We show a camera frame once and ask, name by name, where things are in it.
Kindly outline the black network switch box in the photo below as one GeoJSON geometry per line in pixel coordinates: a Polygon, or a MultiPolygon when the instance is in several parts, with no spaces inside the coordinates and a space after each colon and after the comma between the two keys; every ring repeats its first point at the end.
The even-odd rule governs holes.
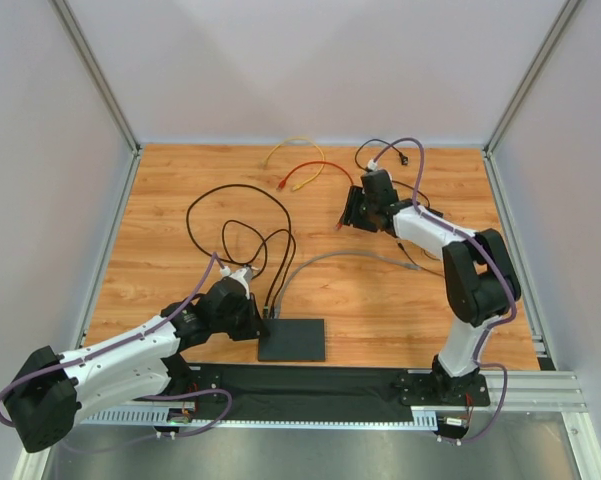
{"type": "Polygon", "coordinates": [[[323,319],[266,319],[269,334],[259,340],[259,362],[324,362],[323,319]]]}

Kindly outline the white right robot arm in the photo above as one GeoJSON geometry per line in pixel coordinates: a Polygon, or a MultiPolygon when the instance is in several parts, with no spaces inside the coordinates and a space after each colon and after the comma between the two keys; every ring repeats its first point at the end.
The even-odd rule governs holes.
{"type": "Polygon", "coordinates": [[[401,200],[384,169],[361,181],[349,188],[341,224],[384,232],[442,261],[453,321],[434,357],[431,383],[442,397],[458,395],[476,384],[491,330],[516,316],[521,288],[503,237],[494,229],[457,226],[413,199],[401,200]]]}

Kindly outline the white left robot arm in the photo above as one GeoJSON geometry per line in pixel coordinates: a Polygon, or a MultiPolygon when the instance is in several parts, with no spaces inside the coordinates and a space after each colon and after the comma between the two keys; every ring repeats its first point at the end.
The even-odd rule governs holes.
{"type": "Polygon", "coordinates": [[[141,326],[91,347],[35,350],[0,393],[0,413],[8,414],[2,421],[27,452],[45,450],[109,407],[175,396],[174,385],[188,374],[182,352],[214,334],[233,341],[269,334],[245,282],[225,277],[206,293],[172,303],[141,326]]]}

